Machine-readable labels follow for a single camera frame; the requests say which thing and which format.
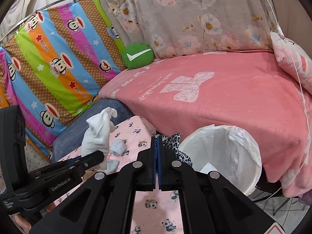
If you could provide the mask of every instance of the red star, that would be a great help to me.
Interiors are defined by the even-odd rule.
[[[71,87],[72,89],[74,89],[74,88],[76,87],[76,83],[75,83],[75,82],[71,82],[71,83],[69,84],[69,87]]]
[[[38,34],[38,36],[37,36],[36,40],[37,40],[37,41],[42,40],[42,34]]]

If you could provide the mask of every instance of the white plastic bag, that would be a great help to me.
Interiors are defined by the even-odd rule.
[[[193,168],[201,171],[212,164],[245,195],[250,195],[259,181],[262,163],[254,138],[235,126],[210,125],[185,138],[179,150],[188,154]]]

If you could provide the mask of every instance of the pink pillow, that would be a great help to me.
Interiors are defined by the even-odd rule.
[[[282,40],[275,32],[271,32],[271,39],[278,65],[299,82],[296,73],[297,68],[301,85],[312,94],[311,58],[290,39],[285,38],[285,40]]]

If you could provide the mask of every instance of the brown checkered stripe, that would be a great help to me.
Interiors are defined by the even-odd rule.
[[[73,51],[74,55],[79,60],[80,64],[93,77],[93,79],[96,81],[99,87],[102,88],[108,82],[108,79],[101,74],[98,68],[96,68],[96,65],[93,64],[91,58],[77,48],[76,42],[74,38],[71,36],[71,33],[69,32],[67,26],[64,25],[58,9],[51,8],[48,11],[50,19],[53,21],[58,34],[61,35],[66,40],[68,46]]]
[[[58,121],[64,126],[70,125],[75,117],[68,112],[68,110],[53,96],[40,79],[36,77],[24,55],[21,53],[15,38],[12,38],[5,45],[5,48],[10,53],[11,57],[16,57],[21,63],[21,71],[19,71],[19,74],[39,101],[43,104],[50,103],[53,105],[60,114]]]
[[[96,32],[100,36],[102,42],[104,43],[107,51],[110,53],[115,65],[121,70],[125,70],[126,66],[124,65],[121,55],[119,53],[118,47],[115,41],[107,33],[107,26],[96,8],[92,0],[78,0],[85,14],[89,18],[90,22],[93,24]]]
[[[2,91],[4,93],[4,96],[5,98],[7,99],[9,105],[13,105],[11,99],[9,98],[9,95],[7,93],[7,88],[6,88],[6,85],[5,85],[5,78],[6,78],[6,75],[4,73],[4,69],[3,69],[3,64],[0,62],[0,86],[2,88]],[[38,140],[40,140],[44,146],[46,146],[47,148],[49,148],[49,146],[44,142],[44,140],[31,128],[27,125],[26,123],[26,127],[32,132],[32,134],[34,136],[36,136],[38,138]]]

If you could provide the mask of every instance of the monkey print curtain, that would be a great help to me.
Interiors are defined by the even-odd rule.
[[[125,69],[123,45],[99,0],[33,15],[0,48],[0,104],[19,105],[27,136],[43,156],[53,141]]]

